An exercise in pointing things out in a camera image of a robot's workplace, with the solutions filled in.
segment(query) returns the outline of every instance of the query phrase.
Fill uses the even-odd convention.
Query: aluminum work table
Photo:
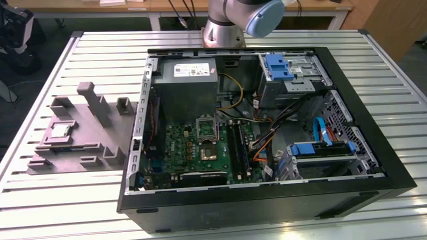
[[[202,47],[196,31],[84,32],[72,37],[0,163],[3,239],[423,239],[427,236],[427,98],[370,35],[358,31],[275,31],[246,36],[248,47],[328,47],[344,74],[414,177],[418,187],[378,201],[344,218],[251,225],[148,235],[116,213],[120,170],[25,174],[48,126],[55,96],[77,95],[93,82],[107,101],[139,99],[147,50]]]

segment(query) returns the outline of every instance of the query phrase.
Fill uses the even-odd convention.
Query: power supply label
[[[173,77],[200,77],[210,76],[210,64],[208,63],[187,63],[176,64],[173,67]]]

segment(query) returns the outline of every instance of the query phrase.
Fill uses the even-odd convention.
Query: ram slot
[[[240,180],[242,170],[240,170],[239,144],[238,144],[235,128],[232,124],[227,126],[227,142],[228,142],[228,152],[230,152],[230,159],[231,159],[232,177],[235,180]]]
[[[240,180],[251,174],[248,153],[240,125],[232,124],[227,126],[227,138],[232,175],[236,180]]]
[[[244,176],[251,175],[251,167],[250,167],[250,160],[248,160],[248,152],[247,152],[247,145],[246,145],[246,138],[244,133],[242,130],[242,125],[236,125],[238,136],[239,136],[239,152],[240,152],[240,164],[242,164],[242,173]]]

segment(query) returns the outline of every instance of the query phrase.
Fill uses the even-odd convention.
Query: cable connector
[[[180,17],[179,22],[180,22],[180,25],[188,30],[188,25],[187,25],[184,18]]]

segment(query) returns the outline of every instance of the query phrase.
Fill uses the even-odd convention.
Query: cpu socket
[[[202,144],[199,149],[202,161],[212,161],[218,159],[215,144]]]

